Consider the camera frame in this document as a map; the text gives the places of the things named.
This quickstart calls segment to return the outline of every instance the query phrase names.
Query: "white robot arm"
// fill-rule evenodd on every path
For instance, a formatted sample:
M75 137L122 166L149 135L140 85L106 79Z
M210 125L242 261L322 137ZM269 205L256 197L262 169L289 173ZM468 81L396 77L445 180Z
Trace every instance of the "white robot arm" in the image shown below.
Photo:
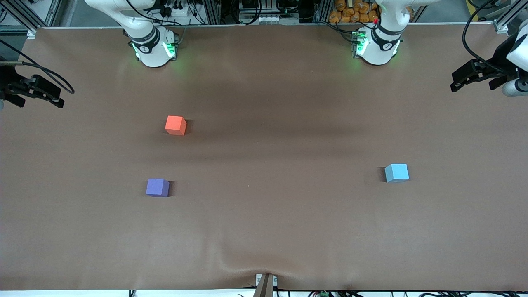
M380 20L374 27L365 26L362 46L356 55L373 65L383 65L396 54L400 36L409 24L407 6L429 5L440 0L376 0L381 8Z
M160 67L176 58L177 42L174 32L138 15L137 10L154 6L155 0L84 0L118 22L132 40L136 56L148 67Z
M502 86L506 96L528 95L528 20L524 21L517 33L512 49L506 58L517 67L518 77Z

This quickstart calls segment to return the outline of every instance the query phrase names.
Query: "purple cube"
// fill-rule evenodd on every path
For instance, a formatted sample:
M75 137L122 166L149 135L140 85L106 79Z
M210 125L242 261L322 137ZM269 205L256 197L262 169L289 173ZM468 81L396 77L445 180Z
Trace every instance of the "purple cube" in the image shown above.
M164 179L148 179L147 195L151 197L168 197L168 181Z

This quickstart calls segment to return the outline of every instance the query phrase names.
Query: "light blue cube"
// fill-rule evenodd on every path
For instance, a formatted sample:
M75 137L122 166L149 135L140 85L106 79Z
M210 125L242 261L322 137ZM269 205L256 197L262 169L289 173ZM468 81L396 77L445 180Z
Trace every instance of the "light blue cube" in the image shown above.
M404 182L409 180L407 164L390 164L385 167L387 182Z

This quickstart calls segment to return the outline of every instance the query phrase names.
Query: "wire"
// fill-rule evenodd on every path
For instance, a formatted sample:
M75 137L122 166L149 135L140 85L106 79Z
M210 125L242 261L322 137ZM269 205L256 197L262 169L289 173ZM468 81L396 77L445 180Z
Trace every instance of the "wire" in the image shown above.
M474 8L478 8L478 5L476 5L475 3L473 3L471 0L467 0L467 2L468 2L471 6L473 6ZM493 8L493 7L495 7L495 5L491 5L490 7L484 7L483 9L484 9L484 10L488 10L488 9Z
M464 48L466 49L466 51L468 53L470 53L472 56L474 56L477 60L479 60L481 63L485 64L486 66L494 69L495 71L499 72L499 73L502 73L502 74L505 74L507 75L508 73L501 69L501 68L498 68L498 67L495 67L494 65L492 65L491 63L489 63L488 61L484 60L481 56L477 55L473 50L471 50L469 48L469 46L467 45L467 42L466 42L466 34L467 34L467 29L469 28L469 25L471 24L471 20L473 19L473 17L475 17L475 15L477 15L477 13L479 11L481 11L484 6L490 4L491 2L493 2L495 0L488 0L486 1L486 3L484 3L483 5L479 6L474 12L473 14L469 17L469 19L467 20L467 23L466 23L466 26L464 26L464 31L462 31L462 44L464 45Z
M0 20L0 23L2 23L3 21L5 21L5 18L6 18L6 17L7 17L7 11L2 7L2 12L0 12L0 18L2 18L2 19Z
M148 20L151 20L151 21L155 21L155 22L161 22L163 23L164 21L163 20L159 20L155 17L150 17L150 16L147 16L147 15L144 15L142 14L141 12L139 12L133 5L132 3L130 3L130 0L126 0L126 2L128 3L128 6L130 6L130 8L132 8L137 14L139 14L140 16L148 19ZM175 21L166 21L166 23L172 23L172 24L175 24L175 25L178 25L178 26L183 26L182 24L178 23L178 22L175 22Z
M295 13L295 12L298 12L299 11L299 6L300 6L300 1L297 3L297 6L295 6L294 8L288 10L286 8L285 5L283 5L282 7L279 6L279 3L282 2L282 0L277 0L275 1L275 8L282 12L282 13Z
M46 73L47 76L49 76L54 82L57 83L57 85L59 85L61 88L63 88L66 92L68 92L70 94L75 93L75 90L73 89L71 84L67 80L65 80L62 76L58 75L56 72L51 71L50 69L48 69L46 67L40 66L37 62L35 62L35 60L31 59L28 55L26 55L25 53L23 53L23 52L19 51L18 49L14 48L12 45L10 45L9 43L3 41L2 39L0 39L0 42L3 45L5 45L8 48L10 48L11 50L13 50L16 53L18 53L19 55L21 55L24 58L28 59L32 63L32 64L26 63L26 64L23 64L23 65L27 65L27 66L36 67L36 68L41 69L42 71L44 71L44 73ZM62 82L65 83L66 86L68 86L68 87L65 87L60 81L57 80L57 78L55 78L55 76L58 77L60 80L62 80Z
M189 9L191 10L191 12L193 10L193 8L191 7L191 4L193 5L195 12L192 12L192 14L193 14L194 18L198 22L200 22L200 24L205 25L205 21L202 19L202 16L200 15L200 12L198 11L198 8L196 8L196 2L194 0L187 0L187 4L189 5Z
M352 31L347 31L347 30L339 29L339 28L337 27L337 25L332 26L332 24L330 24L330 23L328 23L328 22L325 22L325 21L317 21L316 23L325 24L325 25L329 26L330 28L332 28L332 30L334 30L334 31L339 31L339 30L341 30L343 33L347 33L347 34L351 34L351 33L352 33Z
M352 39L348 39L348 38L345 36L345 34L343 34L343 31L342 31L341 29L339 29L339 26L337 25L337 23L335 24L335 26L337 27L337 30L339 31L339 34L341 35L341 37L342 37L344 40L346 40L346 41L348 41L348 42L350 42L350 43L352 43L352 44L356 43L356 42L353 41Z
M255 16L253 17L253 20L251 22L247 23L246 25L251 25L256 20L259 19L260 13L262 12L262 3L260 3L261 0L254 0L255 1Z
M262 3L260 1L261 0L254 0L254 3L255 3L255 16L253 17L251 22L249 22L249 23L247 23L245 25L251 25L252 23L256 22L259 19L260 14L262 13ZM238 2L238 0L231 1L231 6L230 6L231 17L233 18L235 23L242 24L240 22L239 18L235 15L235 12L237 11L237 7L235 6L235 4L237 2Z
M367 26L367 24L365 24L365 23L363 23L363 22L359 22L359 21L358 21L358 23L362 24L363 26L365 26L365 27L367 27L367 28L369 28L369 29L371 29L371 30L372 30L372 29L376 29L376 25L375 25L375 24L374 24L374 27L369 27L369 26Z

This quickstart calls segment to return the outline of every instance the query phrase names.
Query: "foam cube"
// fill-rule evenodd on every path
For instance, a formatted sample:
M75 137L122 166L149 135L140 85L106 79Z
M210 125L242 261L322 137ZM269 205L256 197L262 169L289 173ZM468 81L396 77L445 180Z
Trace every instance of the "foam cube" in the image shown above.
M390 164L385 168L387 182L404 182L409 180L407 164Z
M187 128L187 122L183 117L180 116L168 116L167 123L165 124L165 130L171 135L185 135L185 128Z
M148 179L147 195L151 197L168 197L168 181L164 179Z

